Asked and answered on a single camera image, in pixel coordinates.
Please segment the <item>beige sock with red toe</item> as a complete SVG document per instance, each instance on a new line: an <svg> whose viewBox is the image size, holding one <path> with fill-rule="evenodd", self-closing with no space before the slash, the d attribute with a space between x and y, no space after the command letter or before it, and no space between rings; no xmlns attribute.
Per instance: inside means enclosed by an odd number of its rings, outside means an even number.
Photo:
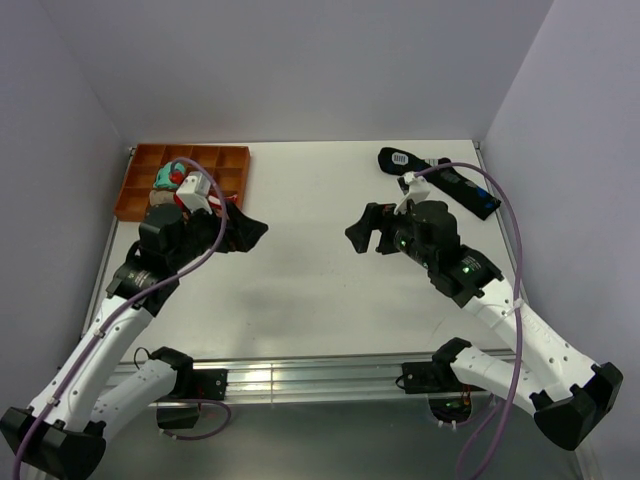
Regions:
<svg viewBox="0 0 640 480"><path fill-rule="evenodd" d="M155 207L165 204L175 204L175 194L168 190L151 190L149 192L149 206Z"/></svg>

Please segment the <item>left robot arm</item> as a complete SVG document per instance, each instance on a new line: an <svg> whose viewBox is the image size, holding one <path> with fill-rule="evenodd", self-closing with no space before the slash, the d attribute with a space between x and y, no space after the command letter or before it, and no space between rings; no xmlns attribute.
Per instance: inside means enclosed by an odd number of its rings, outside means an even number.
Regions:
<svg viewBox="0 0 640 480"><path fill-rule="evenodd" d="M3 414L1 433L15 455L13 478L29 465L56 479L87 479L108 443L149 404L202 404L191 395L193 359L169 347L151 353L118 386L108 389L106 383L181 277L215 253L250 251L267 230L232 202L219 213L184 213L175 204L151 208L70 357L27 407Z"/></svg>

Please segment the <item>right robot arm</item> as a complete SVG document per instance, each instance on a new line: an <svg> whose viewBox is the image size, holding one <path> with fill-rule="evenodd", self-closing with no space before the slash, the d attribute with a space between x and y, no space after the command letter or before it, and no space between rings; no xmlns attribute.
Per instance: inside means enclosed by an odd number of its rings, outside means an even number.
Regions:
<svg viewBox="0 0 640 480"><path fill-rule="evenodd" d="M375 231L381 234L378 253L408 256L426 270L437 291L521 355L516 366L454 338L433 356L435 383L446 390L467 384L512 399L553 444L576 450L612 410L622 372L578 351L514 294L497 266L462 244L457 220L444 202L411 201L404 211L369 203L345 235L362 254Z"/></svg>

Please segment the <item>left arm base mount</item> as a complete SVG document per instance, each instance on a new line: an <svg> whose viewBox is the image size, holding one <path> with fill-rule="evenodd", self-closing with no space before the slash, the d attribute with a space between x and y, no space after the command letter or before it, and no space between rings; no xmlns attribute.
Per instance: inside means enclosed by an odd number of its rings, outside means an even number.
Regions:
<svg viewBox="0 0 640 480"><path fill-rule="evenodd" d="M224 402L228 385L226 369L196 369L184 386L156 402L156 425L177 439L204 439L221 433L231 422Z"/></svg>

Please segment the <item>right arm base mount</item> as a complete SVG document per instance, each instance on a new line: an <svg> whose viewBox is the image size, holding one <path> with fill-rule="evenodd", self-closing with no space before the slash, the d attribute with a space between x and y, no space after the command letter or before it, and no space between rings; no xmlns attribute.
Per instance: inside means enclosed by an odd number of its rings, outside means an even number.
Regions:
<svg viewBox="0 0 640 480"><path fill-rule="evenodd" d="M407 395L427 395L434 417L449 423L471 417L472 393L480 391L479 387L461 383L447 365L433 361L403 363L395 383Z"/></svg>

